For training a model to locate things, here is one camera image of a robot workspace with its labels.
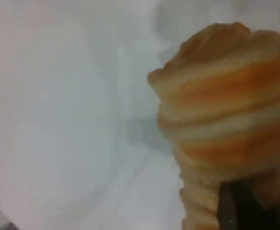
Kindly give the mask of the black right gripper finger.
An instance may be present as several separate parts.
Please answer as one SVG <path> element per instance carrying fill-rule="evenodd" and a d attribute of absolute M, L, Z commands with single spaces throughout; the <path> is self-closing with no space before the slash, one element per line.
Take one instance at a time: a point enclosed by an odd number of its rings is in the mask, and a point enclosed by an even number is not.
<path fill-rule="evenodd" d="M 222 183 L 217 219 L 221 230 L 280 230 L 280 202 L 268 207 L 245 182 Z"/>

